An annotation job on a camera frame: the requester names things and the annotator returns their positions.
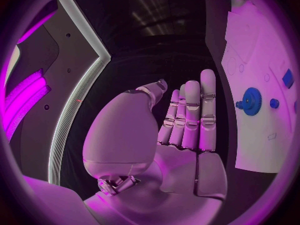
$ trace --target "purple light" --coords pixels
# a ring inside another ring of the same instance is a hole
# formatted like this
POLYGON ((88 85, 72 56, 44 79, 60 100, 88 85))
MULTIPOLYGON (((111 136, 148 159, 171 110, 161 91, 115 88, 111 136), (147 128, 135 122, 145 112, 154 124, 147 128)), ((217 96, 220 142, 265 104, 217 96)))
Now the purple light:
POLYGON ((49 15, 45 16, 43 19, 38 21, 32 28, 30 28, 27 32, 24 33, 24 35, 17 41, 17 44, 22 43, 24 40, 26 40, 31 34, 34 33, 35 30, 37 30, 41 25, 43 25, 49 18, 51 18, 56 11, 51 12, 49 15))
POLYGON ((34 81, 38 80, 43 76, 43 69, 36 71, 35 73, 31 74, 29 77, 25 78, 22 82, 20 82, 5 98, 5 110, 8 109, 8 107, 11 105, 13 100, 30 84, 32 84, 34 81))
POLYGON ((7 130, 6 130, 6 137, 8 141, 11 141, 15 130, 17 129, 18 125, 25 117, 25 115, 30 111, 30 109, 39 101, 42 97, 44 97, 47 93, 51 91, 49 86, 42 87, 39 91, 37 91, 23 106, 22 108, 16 113, 13 117, 12 121, 10 122, 7 130))
POLYGON ((22 106, 42 87, 46 86, 45 78, 41 77, 26 87, 10 104, 5 111, 3 126, 6 131, 14 116, 22 108, 22 106))

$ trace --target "white light strip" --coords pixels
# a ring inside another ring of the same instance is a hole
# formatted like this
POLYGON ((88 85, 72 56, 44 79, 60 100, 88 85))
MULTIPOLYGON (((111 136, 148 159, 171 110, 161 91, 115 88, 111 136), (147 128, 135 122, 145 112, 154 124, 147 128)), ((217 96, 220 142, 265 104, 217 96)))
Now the white light strip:
POLYGON ((105 68, 105 64, 102 63, 102 60, 100 58, 97 58, 97 60, 89 67, 89 69, 85 72, 85 74, 82 76, 80 81, 77 83, 76 87, 72 91, 71 95, 69 96, 61 114, 58 119, 58 123, 56 125, 54 136, 52 139, 51 147, 50 147, 50 155, 49 155, 49 163, 48 163, 48 182, 51 184, 57 184, 59 185, 60 178, 58 177, 57 180, 55 180, 54 177, 51 175, 54 173, 54 166, 55 163, 59 163, 59 171, 60 166, 62 162, 63 152, 64 152, 64 146, 67 140, 67 136, 69 133, 69 130, 71 128, 72 122, 77 114, 78 109, 81 106, 81 102, 77 102, 77 106, 70 106, 75 100, 80 99, 81 101, 84 100, 85 96, 89 92, 91 86, 94 84, 97 77, 100 75, 100 73, 105 68), (65 133, 63 137, 59 137, 61 134, 59 134, 59 130, 63 130, 65 133))
POLYGON ((99 58, 104 64, 108 63, 111 60, 109 52, 106 50, 101 40, 94 32, 74 0, 59 0, 67 14, 70 16, 74 24, 77 26, 79 31, 88 41, 90 46, 98 54, 99 58))

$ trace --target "gear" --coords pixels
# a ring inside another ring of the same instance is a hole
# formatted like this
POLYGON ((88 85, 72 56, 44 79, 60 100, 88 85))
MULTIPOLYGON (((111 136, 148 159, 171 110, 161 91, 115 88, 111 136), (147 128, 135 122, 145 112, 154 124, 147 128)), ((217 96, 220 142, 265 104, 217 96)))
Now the gear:
POLYGON ((260 111, 262 101, 260 91, 254 87, 249 87, 242 98, 242 109, 248 116, 254 116, 260 111))

